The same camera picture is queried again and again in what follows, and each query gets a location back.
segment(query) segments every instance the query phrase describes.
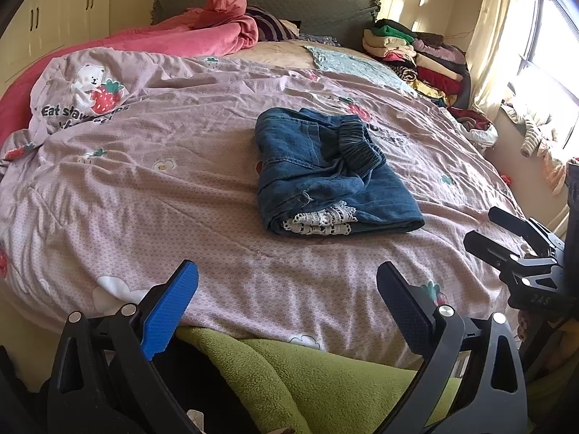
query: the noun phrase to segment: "blue denim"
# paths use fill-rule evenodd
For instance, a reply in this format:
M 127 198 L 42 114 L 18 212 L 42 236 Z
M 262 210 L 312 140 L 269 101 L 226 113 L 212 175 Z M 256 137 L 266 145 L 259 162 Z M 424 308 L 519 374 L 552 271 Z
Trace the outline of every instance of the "blue denim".
M 351 233 L 419 229 L 424 218 L 357 115 L 274 107 L 255 125 L 262 153 L 258 203 L 266 229 L 296 235 L 283 223 L 338 201 L 355 207 Z

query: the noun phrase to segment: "window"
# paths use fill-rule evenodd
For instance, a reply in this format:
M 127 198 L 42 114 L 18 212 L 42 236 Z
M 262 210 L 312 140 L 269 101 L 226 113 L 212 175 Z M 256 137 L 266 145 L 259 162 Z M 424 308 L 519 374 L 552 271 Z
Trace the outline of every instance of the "window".
M 518 0 L 517 25 L 520 65 L 509 88 L 529 108 L 546 110 L 559 145 L 579 156 L 579 39 L 551 0 Z

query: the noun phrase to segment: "white lace trim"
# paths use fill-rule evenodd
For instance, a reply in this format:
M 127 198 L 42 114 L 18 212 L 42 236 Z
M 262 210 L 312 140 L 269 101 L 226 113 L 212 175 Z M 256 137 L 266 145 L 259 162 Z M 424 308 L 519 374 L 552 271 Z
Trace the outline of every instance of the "white lace trim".
M 358 221 L 356 209 L 339 201 L 327 209 L 317 212 L 298 213 L 292 220 L 284 222 L 284 229 L 300 235 L 348 235 L 348 222 Z

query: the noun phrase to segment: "silver screw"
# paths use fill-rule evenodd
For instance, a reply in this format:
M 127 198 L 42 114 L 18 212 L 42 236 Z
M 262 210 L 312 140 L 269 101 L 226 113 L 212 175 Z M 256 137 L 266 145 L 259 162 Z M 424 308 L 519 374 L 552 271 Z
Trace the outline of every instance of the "silver screw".
M 495 320 L 498 324 L 503 324 L 507 321 L 507 317 L 505 317 L 502 313 L 496 312 L 493 314 L 493 320 Z
M 136 311 L 137 311 L 137 307 L 136 307 L 134 304 L 132 304 L 132 303 L 126 304 L 126 305 L 121 309 L 121 313 L 122 313 L 124 316 L 134 315 Z
M 449 305 L 441 305 L 438 307 L 438 313 L 448 318 L 455 314 L 455 310 Z
M 80 321 L 81 317 L 82 317 L 82 314 L 80 312 L 72 312 L 68 316 L 68 321 L 70 321 L 70 323 L 78 323 Z

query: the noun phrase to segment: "gray headboard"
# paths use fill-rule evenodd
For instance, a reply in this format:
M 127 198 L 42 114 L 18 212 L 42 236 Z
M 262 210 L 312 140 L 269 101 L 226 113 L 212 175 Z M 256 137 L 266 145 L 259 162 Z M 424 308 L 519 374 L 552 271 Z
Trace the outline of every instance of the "gray headboard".
M 155 0 L 153 24 L 202 8 L 207 0 Z M 301 21 L 300 31 L 316 36 L 334 36 L 341 45 L 362 50 L 365 28 L 371 27 L 380 11 L 380 0 L 247 0 L 283 20 Z

